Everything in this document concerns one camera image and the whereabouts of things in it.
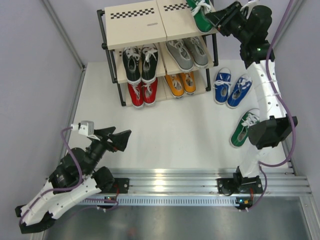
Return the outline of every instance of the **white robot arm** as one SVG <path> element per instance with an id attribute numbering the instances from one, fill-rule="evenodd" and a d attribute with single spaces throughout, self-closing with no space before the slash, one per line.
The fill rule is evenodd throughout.
<path id="1" fill-rule="evenodd" d="M 50 228 L 67 210 L 93 194 L 109 192 L 115 182 L 106 167 L 101 167 L 93 174 L 92 172 L 107 150 L 123 152 L 126 149 L 131 131 L 113 134 L 115 127 L 94 130 L 92 121 L 82 121 L 71 127 L 91 140 L 85 151 L 81 148 L 71 149 L 81 174 L 69 152 L 60 160 L 41 191 L 28 204 L 15 208 L 23 234 Z"/>
<path id="2" fill-rule="evenodd" d="M 252 78 L 260 110 L 259 123 L 248 129 L 248 138 L 255 146 L 256 156 L 246 157 L 236 169 L 233 178 L 217 180 L 219 192 L 225 195 L 250 194 L 252 190 L 254 193 L 261 194 L 259 161 L 263 161 L 270 150 L 286 139 L 292 127 L 298 124 L 297 117 L 294 116 L 292 118 L 294 126 L 291 126 L 285 108 L 277 96 L 280 91 L 275 74 L 275 56 L 273 51 L 270 52 L 270 44 L 266 40 L 272 23 L 272 11 L 257 3 L 253 1 L 242 7 L 238 1 L 235 1 L 223 10 L 205 15 L 223 36 L 233 35 L 240 41 L 240 56 Z M 266 70 L 268 53 L 270 56 L 267 63 L 271 80 L 267 77 Z"/>

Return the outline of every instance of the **gray sneaker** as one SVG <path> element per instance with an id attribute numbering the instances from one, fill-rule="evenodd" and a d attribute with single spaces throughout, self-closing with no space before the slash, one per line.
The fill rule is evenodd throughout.
<path id="1" fill-rule="evenodd" d="M 208 57 L 197 36 L 185 38 L 183 39 L 183 42 L 194 59 L 194 65 L 198 68 L 205 68 L 208 66 Z"/>
<path id="2" fill-rule="evenodd" d="M 166 49 L 175 60 L 182 72 L 188 73 L 194 67 L 194 61 L 190 56 L 184 42 L 181 39 L 165 42 Z"/>

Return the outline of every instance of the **shoe rack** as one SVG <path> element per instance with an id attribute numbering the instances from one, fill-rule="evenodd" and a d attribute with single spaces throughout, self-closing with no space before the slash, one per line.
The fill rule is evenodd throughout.
<path id="1" fill-rule="evenodd" d="M 117 84 L 122 106 L 132 105 L 122 61 L 122 50 L 125 47 L 138 46 L 141 49 L 144 44 L 156 45 L 160 53 L 156 71 L 158 77 L 156 101 L 162 101 L 173 98 L 171 92 L 168 94 L 168 86 L 163 76 L 181 72 L 167 51 L 166 41 L 198 36 L 209 63 L 205 68 L 207 86 L 205 86 L 201 74 L 197 73 L 200 69 L 196 66 L 192 69 L 197 89 L 195 94 L 211 90 L 209 68 L 218 65 L 217 31 L 212 30 L 208 34 L 199 32 L 185 0 L 150 0 L 106 7 L 104 10 L 98 10 L 97 16 L 103 40 L 101 47 L 105 50 L 111 81 Z M 212 37 L 213 59 L 207 49 L 208 36 Z M 125 90 L 125 99 L 123 98 L 123 90 Z"/>
<path id="2" fill-rule="evenodd" d="M 204 94 L 206 92 L 206 85 L 205 85 L 205 82 L 203 81 L 203 77 L 201 76 L 201 73 L 199 71 L 194 71 L 193 75 L 194 75 L 194 83 L 195 83 L 195 92 L 193 94 L 184 93 L 183 97 L 193 96 L 197 94 Z M 174 98 L 175 97 L 173 96 L 166 82 L 165 77 L 159 76 L 155 101 L 159 102 L 159 101 L 164 101 L 164 100 L 169 100 Z M 125 91 L 125 103 L 126 103 L 126 106 L 128 107 L 132 106 L 132 101 L 131 101 L 131 97 L 128 90 Z"/>

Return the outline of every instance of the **black metal frame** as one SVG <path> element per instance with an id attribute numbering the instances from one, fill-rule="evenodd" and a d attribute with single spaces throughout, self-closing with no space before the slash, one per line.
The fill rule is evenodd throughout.
<path id="1" fill-rule="evenodd" d="M 102 16 L 105 14 L 105 11 L 103 10 L 97 10 L 96 11 L 97 15 L 98 15 L 98 20 L 99 20 L 99 25 L 100 25 L 100 30 L 101 30 L 101 35 L 102 35 L 102 39 L 103 39 L 103 43 L 101 45 L 102 49 L 105 50 L 105 54 L 106 54 L 106 58 L 107 58 L 107 62 L 109 65 L 109 70 L 110 70 L 110 75 L 111 75 L 111 81 L 113 84 L 116 84 L 118 87 L 118 92 L 119 92 L 119 97 L 120 97 L 120 102 L 122 106 L 126 106 L 126 102 L 124 101 L 123 95 L 122 95 L 122 91 L 121 91 L 121 86 L 118 83 L 118 79 L 117 79 L 117 67 L 116 67 L 116 61 L 115 61 L 115 51 L 114 50 L 109 50 L 108 49 L 108 45 L 107 45 L 107 35 L 106 35 L 106 31 L 105 31 L 105 26 L 102 20 Z M 206 37 L 209 35 L 204 35 L 202 36 L 205 45 L 207 45 L 207 39 Z M 213 66 L 216 67 L 219 64 L 219 60 L 218 60 L 218 47 L 217 47 L 217 36 L 216 34 L 211 34 L 212 36 L 212 46 L 213 46 Z M 211 91 L 211 81 L 210 81 L 210 70 L 209 68 L 207 68 L 205 70 L 206 73 L 206 83 L 207 83 L 207 87 L 205 88 L 205 90 L 207 92 Z"/>
<path id="2" fill-rule="evenodd" d="M 111 81 L 113 84 L 117 85 L 121 105 L 125 106 L 126 102 L 124 101 L 124 98 L 122 96 L 121 86 L 118 83 L 118 79 L 117 79 L 117 67 L 116 67 L 116 61 L 115 61 L 115 55 L 114 55 L 115 51 L 109 50 L 108 45 L 107 45 L 107 35 L 106 35 L 104 23 L 102 21 L 102 16 L 105 14 L 105 11 L 98 10 L 98 11 L 96 11 L 96 13 L 98 15 L 101 35 L 102 35 L 102 39 L 103 39 L 103 43 L 101 44 L 101 47 L 103 50 L 105 50 L 106 59 L 108 61 L 110 75 L 111 75 Z"/>

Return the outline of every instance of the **yellow sneaker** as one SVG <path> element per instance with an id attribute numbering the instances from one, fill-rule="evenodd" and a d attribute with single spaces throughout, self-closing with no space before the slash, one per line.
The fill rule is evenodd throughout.
<path id="1" fill-rule="evenodd" d="M 183 82 L 184 91 L 186 94 L 194 94 L 196 91 L 196 82 L 193 72 L 180 73 Z"/>
<path id="2" fill-rule="evenodd" d="M 175 98 L 181 98 L 184 95 L 184 87 L 180 77 L 177 74 L 165 75 L 165 81 L 168 84 L 172 95 Z"/>

